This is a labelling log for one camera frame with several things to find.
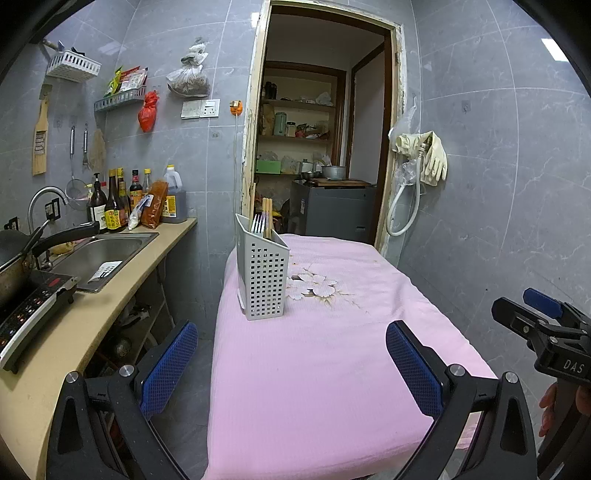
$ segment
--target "plastic jug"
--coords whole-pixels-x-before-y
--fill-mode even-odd
[[[181,175],[174,165],[166,167],[164,179],[168,182],[168,195],[164,202],[162,221],[164,223],[181,223],[187,219],[187,192],[183,190]]]

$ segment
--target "glass bottle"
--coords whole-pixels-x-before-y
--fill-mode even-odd
[[[105,205],[105,221],[109,232],[120,232],[125,228],[125,207],[119,198],[119,186],[117,185],[117,170],[109,169],[109,197]]]
[[[119,187],[119,198],[121,199],[121,203],[125,209],[125,225],[127,225],[127,221],[129,219],[129,214],[131,213],[130,209],[130,202],[129,197],[127,196],[127,185],[125,184],[125,178],[123,175],[123,168],[117,168],[117,185]]]
[[[145,168],[144,169],[144,186],[142,188],[143,196],[145,197],[148,192],[150,191],[150,187],[152,186],[152,169]]]
[[[92,192],[88,203],[89,217],[91,222],[100,223],[100,232],[107,231],[107,222],[105,220],[105,206],[107,204],[107,197],[105,192],[100,188],[99,174],[95,173],[95,189]]]
[[[142,193],[142,185],[139,182],[139,171],[132,170],[131,174],[132,174],[132,179],[131,179],[131,185],[129,186],[129,199],[131,200],[130,208],[131,208],[131,210],[133,210],[135,208],[135,206],[139,203],[139,201],[142,199],[143,193]]]

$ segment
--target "jar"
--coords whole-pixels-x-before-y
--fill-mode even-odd
[[[279,135],[283,137],[285,135],[286,123],[287,114],[285,112],[277,112],[275,114],[275,128],[273,129],[273,135]]]
[[[295,122],[287,122],[287,127],[285,129],[285,136],[286,137],[295,137],[296,134],[296,123]]]

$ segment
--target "human hand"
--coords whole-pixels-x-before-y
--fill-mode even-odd
[[[540,400],[540,408],[544,409],[544,413],[542,414],[542,426],[538,432],[540,437],[544,437],[552,428],[552,424],[554,423],[554,402],[556,402],[556,388],[556,383],[550,385]],[[580,386],[577,389],[575,403],[579,412],[581,412],[583,415],[591,416],[591,389]]]
[[[540,408],[544,409],[542,414],[542,426],[538,432],[538,436],[545,437],[548,431],[552,428],[554,423],[554,402],[556,401],[556,388],[558,383],[553,383],[548,387],[546,393],[540,400]]]

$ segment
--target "control panel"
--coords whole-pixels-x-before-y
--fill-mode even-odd
[[[43,285],[37,287],[31,294],[4,320],[0,326],[0,352],[14,337],[24,323],[43,307],[71,277],[51,275]]]

